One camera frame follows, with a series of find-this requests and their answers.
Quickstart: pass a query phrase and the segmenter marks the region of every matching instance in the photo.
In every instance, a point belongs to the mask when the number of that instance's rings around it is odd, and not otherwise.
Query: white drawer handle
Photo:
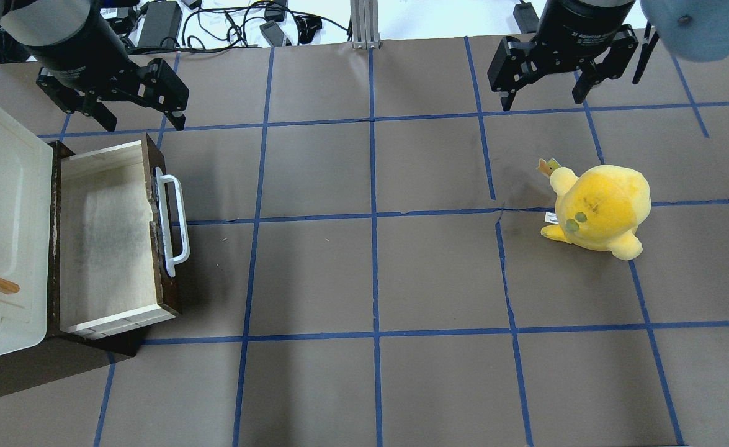
[[[172,175],[163,174],[160,168],[154,168],[154,176],[158,186],[158,209],[160,210],[160,229],[163,231],[163,257],[166,259],[166,272],[174,277],[174,266],[183,263],[190,255],[188,242],[188,219],[185,218],[185,204],[182,200],[182,185]],[[182,253],[173,256],[174,248],[171,246],[171,224],[169,224],[168,208],[166,207],[166,183],[174,183],[174,200],[177,202],[177,218],[179,220],[179,234],[182,237]]]

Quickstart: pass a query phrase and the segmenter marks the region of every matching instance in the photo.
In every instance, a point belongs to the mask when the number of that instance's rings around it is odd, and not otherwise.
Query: power adapter
[[[514,18],[522,34],[538,32],[538,14],[532,3],[519,3],[514,6]]]
[[[265,7],[265,20],[270,22],[284,22],[284,9],[287,8],[287,0],[273,0],[274,6]]]
[[[182,20],[182,9],[177,2],[149,2],[142,14],[141,35],[138,37],[138,48],[163,47],[174,48],[177,42],[177,31]]]
[[[188,9],[196,9],[202,5],[202,0],[180,0]]]
[[[116,34],[131,32],[138,20],[138,11],[134,8],[103,8],[100,9],[100,14]]]

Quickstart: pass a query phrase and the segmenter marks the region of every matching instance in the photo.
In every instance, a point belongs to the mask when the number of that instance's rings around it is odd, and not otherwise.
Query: green plush eye
[[[579,231],[579,224],[576,223],[576,220],[568,219],[565,221],[565,229],[569,232],[578,232]]]

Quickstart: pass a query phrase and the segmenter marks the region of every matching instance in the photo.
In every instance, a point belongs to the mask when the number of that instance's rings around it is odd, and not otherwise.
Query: white lid
[[[0,356],[37,345],[47,330],[53,150],[0,108]]]

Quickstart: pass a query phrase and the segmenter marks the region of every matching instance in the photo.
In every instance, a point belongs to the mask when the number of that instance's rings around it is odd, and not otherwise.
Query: metal post
[[[353,48],[381,48],[378,0],[351,0]]]

